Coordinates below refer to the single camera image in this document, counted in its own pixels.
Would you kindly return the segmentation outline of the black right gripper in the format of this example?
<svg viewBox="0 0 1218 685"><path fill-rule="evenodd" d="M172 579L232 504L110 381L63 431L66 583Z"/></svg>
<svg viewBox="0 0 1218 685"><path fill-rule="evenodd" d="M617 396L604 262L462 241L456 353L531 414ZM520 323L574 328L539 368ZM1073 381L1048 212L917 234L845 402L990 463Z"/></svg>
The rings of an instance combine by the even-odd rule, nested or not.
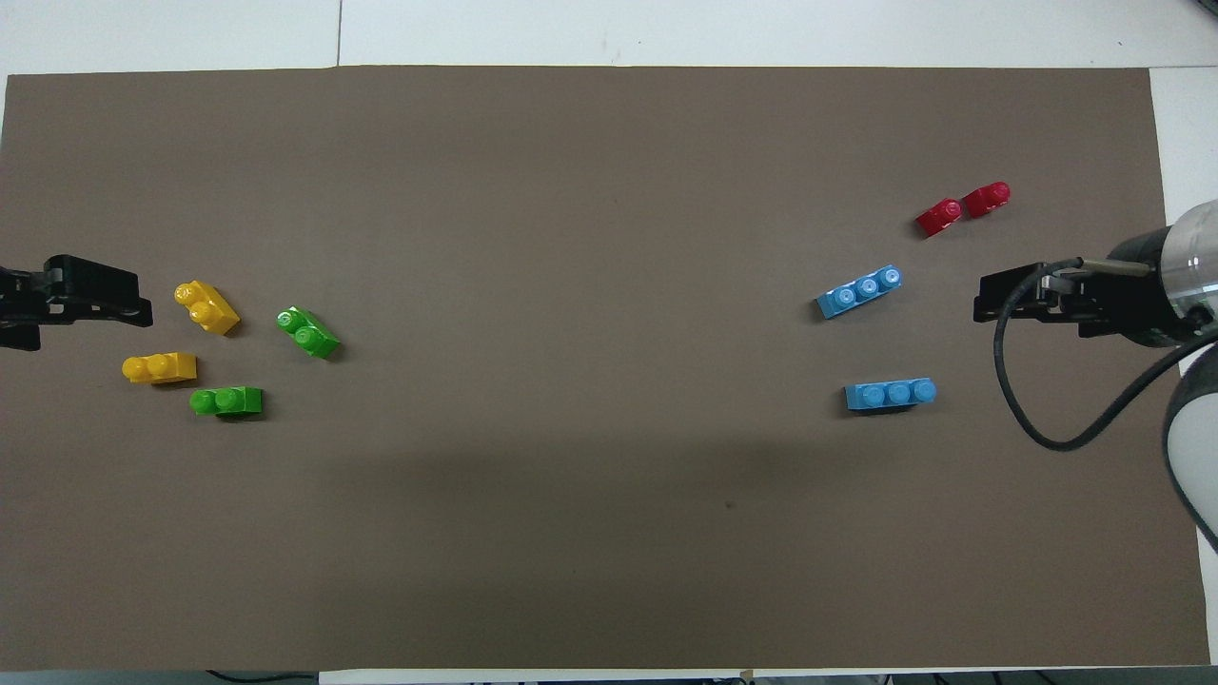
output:
<svg viewBox="0 0 1218 685"><path fill-rule="evenodd" d="M1104 272L1096 264L1083 264L1062 275L1073 283L1073 290L1056 296L1057 307L1052 314L1047 314L1049 297L1023 295L1010 307L1009 317L1041 321L1047 314L1047 323L1075 324L1078 335L1084 339L1122 335L1145 347L1179 345L1181 317L1170 306L1160 275L1167 235L1166 228L1144 233L1124 240L1110 252L1110 261L1149 264L1149 273L1117 274ZM972 303L972 321L999 321L1010 294L1041 267L1044 264L1021 264L983 275Z"/></svg>

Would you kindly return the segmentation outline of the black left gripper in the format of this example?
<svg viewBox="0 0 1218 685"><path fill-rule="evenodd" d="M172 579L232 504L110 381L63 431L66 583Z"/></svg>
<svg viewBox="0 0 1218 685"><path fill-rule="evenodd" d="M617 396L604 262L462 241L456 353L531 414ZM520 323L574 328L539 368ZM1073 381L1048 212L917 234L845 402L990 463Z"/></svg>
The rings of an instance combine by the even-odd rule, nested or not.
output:
<svg viewBox="0 0 1218 685"><path fill-rule="evenodd" d="M45 300L29 272L1 268L1 346L26 352L41 349L41 325L110 321L136 328L153 325L152 303L140 295L138 275L67 254L49 257Z"/></svg>

